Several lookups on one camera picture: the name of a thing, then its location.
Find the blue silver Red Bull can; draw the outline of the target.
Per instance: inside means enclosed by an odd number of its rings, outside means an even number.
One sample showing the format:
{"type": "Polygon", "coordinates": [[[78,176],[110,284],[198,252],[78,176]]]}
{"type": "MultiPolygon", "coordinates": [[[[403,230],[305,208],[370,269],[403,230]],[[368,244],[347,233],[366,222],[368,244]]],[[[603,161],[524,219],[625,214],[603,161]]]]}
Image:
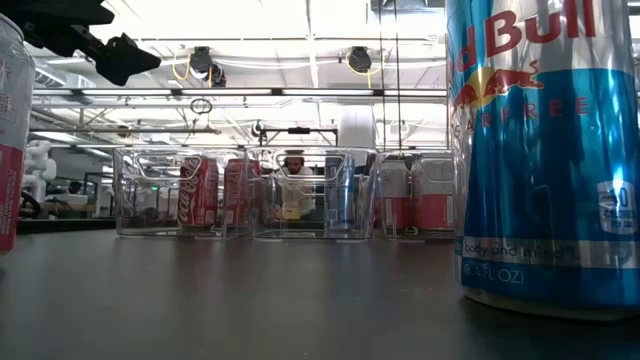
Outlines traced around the blue silver Red Bull can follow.
{"type": "Polygon", "coordinates": [[[354,223],[355,158],[329,153],[325,160],[324,215],[328,230],[348,229],[354,223]]]}
{"type": "Polygon", "coordinates": [[[456,279],[476,302],[640,316],[628,0],[446,0],[456,279]]]}

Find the black wheel-shaped object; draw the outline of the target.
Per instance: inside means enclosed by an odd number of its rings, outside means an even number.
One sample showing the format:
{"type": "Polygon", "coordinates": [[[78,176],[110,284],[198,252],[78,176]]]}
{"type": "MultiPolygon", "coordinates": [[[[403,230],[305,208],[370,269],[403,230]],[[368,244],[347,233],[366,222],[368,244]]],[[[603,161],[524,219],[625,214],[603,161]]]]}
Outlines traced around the black wheel-shaped object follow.
{"type": "Polygon", "coordinates": [[[35,219],[41,213],[40,203],[29,193],[21,193],[21,204],[19,208],[19,216],[26,219],[35,219]]]}

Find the clear plastic bin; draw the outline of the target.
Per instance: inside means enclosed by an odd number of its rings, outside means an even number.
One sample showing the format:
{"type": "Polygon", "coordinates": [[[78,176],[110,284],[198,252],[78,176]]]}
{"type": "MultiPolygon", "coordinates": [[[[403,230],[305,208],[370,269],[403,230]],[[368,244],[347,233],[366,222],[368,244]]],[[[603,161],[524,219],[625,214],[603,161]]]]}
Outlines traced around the clear plastic bin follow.
{"type": "Polygon", "coordinates": [[[382,154],[381,168],[382,168],[382,164],[386,160],[391,160],[391,159],[402,160],[405,162],[406,167],[410,173],[410,180],[409,180],[409,186],[410,186],[409,221],[410,223],[407,228],[399,230],[394,233],[390,233],[384,227],[383,215],[381,211],[381,170],[380,170],[380,176],[379,176],[380,189],[377,190],[376,192],[374,219],[376,223],[376,228],[379,229],[382,235],[388,240],[396,241],[396,242],[422,242],[422,241],[429,241],[431,239],[440,240],[440,239],[450,239],[453,237],[454,221],[453,221],[453,227],[449,230],[429,230],[429,231],[419,230],[414,224],[414,206],[413,206],[411,170],[412,170],[413,163],[423,156],[438,157],[438,158],[443,157],[443,158],[448,158],[452,161],[452,154],[448,150],[409,148],[407,150],[386,151],[382,154]]]}
{"type": "Polygon", "coordinates": [[[335,146],[261,146],[247,151],[248,159],[260,163],[261,176],[251,193],[252,236],[260,241],[363,242],[372,237],[374,202],[380,169],[379,152],[371,148],[335,146]],[[316,210],[311,221],[288,221],[281,208],[280,172],[290,152],[301,152],[313,175],[304,180],[315,186],[316,210]],[[329,153],[351,154],[355,158],[354,223],[348,229],[325,228],[325,160],[329,153]]]}
{"type": "Polygon", "coordinates": [[[249,223],[224,224],[224,171],[231,159],[248,160],[244,148],[147,146],[114,151],[116,229],[121,236],[227,240],[249,232],[249,223]],[[218,209],[212,227],[183,227],[177,219],[180,168],[187,157],[215,158],[218,209]]]}

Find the black crossbar stand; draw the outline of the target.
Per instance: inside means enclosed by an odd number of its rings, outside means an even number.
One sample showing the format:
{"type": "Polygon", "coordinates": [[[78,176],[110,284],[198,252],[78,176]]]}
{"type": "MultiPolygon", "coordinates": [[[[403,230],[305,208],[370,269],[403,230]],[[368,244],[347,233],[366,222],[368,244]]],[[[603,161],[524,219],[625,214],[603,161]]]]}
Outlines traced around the black crossbar stand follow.
{"type": "Polygon", "coordinates": [[[330,146],[337,146],[339,144],[339,131],[335,128],[309,128],[302,126],[267,128],[260,120],[256,120],[251,125],[251,135],[258,139],[260,146],[267,146],[278,136],[284,134],[298,137],[317,134],[324,143],[330,146]]]}

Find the black aluminium table frame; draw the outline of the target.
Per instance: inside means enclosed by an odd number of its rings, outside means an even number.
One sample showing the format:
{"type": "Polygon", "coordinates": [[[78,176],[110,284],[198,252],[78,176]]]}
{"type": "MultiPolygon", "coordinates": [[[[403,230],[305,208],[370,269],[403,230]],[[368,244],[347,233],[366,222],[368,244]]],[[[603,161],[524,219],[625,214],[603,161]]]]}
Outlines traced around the black aluminium table frame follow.
{"type": "Polygon", "coordinates": [[[17,225],[18,235],[109,230],[116,228],[114,218],[99,219],[20,219],[17,225]]]}

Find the white humanoid robot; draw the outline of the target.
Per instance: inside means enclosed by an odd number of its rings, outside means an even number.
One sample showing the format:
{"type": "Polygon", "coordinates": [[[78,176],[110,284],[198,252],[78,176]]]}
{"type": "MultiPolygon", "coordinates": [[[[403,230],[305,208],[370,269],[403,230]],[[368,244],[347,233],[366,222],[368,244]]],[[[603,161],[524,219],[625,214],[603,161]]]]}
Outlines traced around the white humanoid robot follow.
{"type": "Polygon", "coordinates": [[[47,182],[57,174],[56,161],[49,157],[51,149],[50,141],[32,140],[25,151],[22,189],[38,202],[44,201],[47,182]]]}

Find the red Coca-Cola can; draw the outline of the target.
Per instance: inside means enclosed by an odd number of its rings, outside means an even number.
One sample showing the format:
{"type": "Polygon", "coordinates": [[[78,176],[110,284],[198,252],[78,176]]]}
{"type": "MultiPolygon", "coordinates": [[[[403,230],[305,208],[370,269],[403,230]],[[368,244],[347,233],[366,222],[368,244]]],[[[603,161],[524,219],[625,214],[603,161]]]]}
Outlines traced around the red Coca-Cola can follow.
{"type": "Polygon", "coordinates": [[[252,179],[261,176],[257,160],[240,158],[228,161],[224,171],[223,220],[227,226],[240,227],[249,223],[252,179]]]}

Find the white round pillar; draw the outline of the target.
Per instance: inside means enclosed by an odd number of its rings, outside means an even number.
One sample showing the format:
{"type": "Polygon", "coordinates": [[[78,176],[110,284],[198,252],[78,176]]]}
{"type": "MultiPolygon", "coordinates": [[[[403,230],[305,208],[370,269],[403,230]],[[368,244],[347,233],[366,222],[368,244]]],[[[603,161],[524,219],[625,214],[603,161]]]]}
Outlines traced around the white round pillar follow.
{"type": "Polygon", "coordinates": [[[343,107],[337,130],[339,146],[366,148],[376,146],[376,122],[370,106],[349,105],[343,107]]]}

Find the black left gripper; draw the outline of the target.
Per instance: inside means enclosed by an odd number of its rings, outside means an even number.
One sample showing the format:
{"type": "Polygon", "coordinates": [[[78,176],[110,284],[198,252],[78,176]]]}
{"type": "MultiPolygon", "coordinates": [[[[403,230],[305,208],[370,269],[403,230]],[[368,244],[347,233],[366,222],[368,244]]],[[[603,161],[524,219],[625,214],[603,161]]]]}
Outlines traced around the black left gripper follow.
{"type": "Polygon", "coordinates": [[[106,44],[90,33],[91,25],[110,24],[114,13],[104,0],[0,0],[0,14],[22,31],[26,42],[59,56],[83,52],[99,75],[117,86],[129,78],[156,69],[161,59],[140,49],[126,33],[106,44]]]}

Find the thin horizontal ceiling pipe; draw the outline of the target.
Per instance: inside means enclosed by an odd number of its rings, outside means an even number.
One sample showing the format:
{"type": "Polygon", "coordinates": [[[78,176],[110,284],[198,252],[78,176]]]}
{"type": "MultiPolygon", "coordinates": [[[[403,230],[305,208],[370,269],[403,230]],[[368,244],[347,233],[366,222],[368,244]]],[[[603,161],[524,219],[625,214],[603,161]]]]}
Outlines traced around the thin horizontal ceiling pipe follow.
{"type": "Polygon", "coordinates": [[[81,134],[139,134],[139,133],[147,133],[147,134],[160,134],[160,133],[171,133],[171,134],[214,134],[220,135],[222,131],[216,128],[187,128],[187,129],[150,129],[150,128],[117,128],[117,129],[70,129],[70,128],[61,128],[61,129],[29,129],[30,133],[81,133],[81,134]]]}

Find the red Coca-Cola can Star Wars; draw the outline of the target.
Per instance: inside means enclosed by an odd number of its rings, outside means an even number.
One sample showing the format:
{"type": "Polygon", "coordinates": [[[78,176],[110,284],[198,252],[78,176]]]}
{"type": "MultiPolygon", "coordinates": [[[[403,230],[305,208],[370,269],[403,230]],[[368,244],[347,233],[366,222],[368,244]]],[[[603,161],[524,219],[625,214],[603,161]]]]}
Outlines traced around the red Coca-Cola can Star Wars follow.
{"type": "Polygon", "coordinates": [[[183,227],[212,227],[218,209],[215,158],[187,157],[180,168],[177,219],[183,227]]]}

